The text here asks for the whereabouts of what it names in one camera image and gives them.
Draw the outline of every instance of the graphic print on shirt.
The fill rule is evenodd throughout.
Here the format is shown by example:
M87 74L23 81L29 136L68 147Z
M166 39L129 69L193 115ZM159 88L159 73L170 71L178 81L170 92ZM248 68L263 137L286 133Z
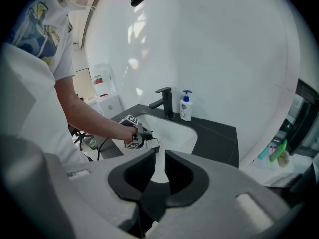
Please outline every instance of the graphic print on shirt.
M49 8L41 1L27 8L25 15L22 15L24 20L18 20L20 25L17 26L16 32L11 33L11 41L8 41L50 66L60 37L56 27L43 24L48 11Z

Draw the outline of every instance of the human arm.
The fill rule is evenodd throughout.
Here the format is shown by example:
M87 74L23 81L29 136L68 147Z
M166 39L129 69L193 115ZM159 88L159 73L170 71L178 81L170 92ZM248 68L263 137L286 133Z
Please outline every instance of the human arm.
M56 81L55 90L70 125L88 134L123 140L126 144L132 142L136 129L104 117L80 100L74 91L72 77Z

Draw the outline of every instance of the faucet handle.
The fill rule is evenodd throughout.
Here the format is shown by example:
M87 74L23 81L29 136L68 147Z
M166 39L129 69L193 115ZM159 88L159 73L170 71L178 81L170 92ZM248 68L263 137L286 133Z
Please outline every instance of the faucet handle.
M155 93L160 93L163 92L163 94L167 94L169 92L171 92L171 87L166 87L166 88L162 88L160 90L156 90Z

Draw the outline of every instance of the black countertop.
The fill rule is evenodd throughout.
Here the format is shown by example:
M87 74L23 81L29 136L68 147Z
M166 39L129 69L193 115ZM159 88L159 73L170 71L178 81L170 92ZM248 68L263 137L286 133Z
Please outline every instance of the black countertop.
M190 122L183 121L179 113L174 113L174 118L168 119L161 109L150 109L148 106L135 105L124 112L116 115L112 120L120 122L126 115L138 116L149 114L163 120L169 120L192 128L197 133L197 142L192 155L204 157L214 161L222 162L238 168L238 143L236 128L215 123L212 121L192 117ZM100 146L104 140L95 137L97 145ZM104 159L123 154L112 141L107 141L102 147L101 155ZM142 196L142 209L151 218L159 221L165 213L165 200L170 195L169 182L156 183L150 181Z

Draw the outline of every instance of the green bottle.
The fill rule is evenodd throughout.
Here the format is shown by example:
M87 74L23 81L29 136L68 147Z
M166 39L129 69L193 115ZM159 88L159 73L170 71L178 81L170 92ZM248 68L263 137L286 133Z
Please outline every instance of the green bottle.
M287 140L284 140L284 143L279 145L276 150L274 151L273 154L271 154L269 156L269 161L272 163L274 162L277 158L279 158L281 156L281 154L284 153L284 151L286 150L286 146L287 146Z

